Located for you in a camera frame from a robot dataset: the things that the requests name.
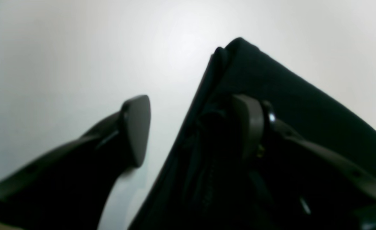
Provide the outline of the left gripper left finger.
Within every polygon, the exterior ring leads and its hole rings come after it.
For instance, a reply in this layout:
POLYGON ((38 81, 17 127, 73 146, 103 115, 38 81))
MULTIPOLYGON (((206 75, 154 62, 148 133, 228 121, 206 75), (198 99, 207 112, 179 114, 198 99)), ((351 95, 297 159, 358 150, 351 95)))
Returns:
POLYGON ((24 230, 96 230, 118 177, 139 168, 150 130, 149 96, 126 100, 81 137, 0 181, 0 223, 24 230))

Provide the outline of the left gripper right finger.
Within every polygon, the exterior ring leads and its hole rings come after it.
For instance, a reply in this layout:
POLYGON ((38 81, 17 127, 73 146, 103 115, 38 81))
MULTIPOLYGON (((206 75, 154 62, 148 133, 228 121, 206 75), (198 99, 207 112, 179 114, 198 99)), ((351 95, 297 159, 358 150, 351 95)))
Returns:
POLYGON ((291 186, 311 202, 376 203, 376 177, 338 153, 301 137, 268 102, 231 99, 242 133, 242 158, 255 159, 271 191, 291 186))

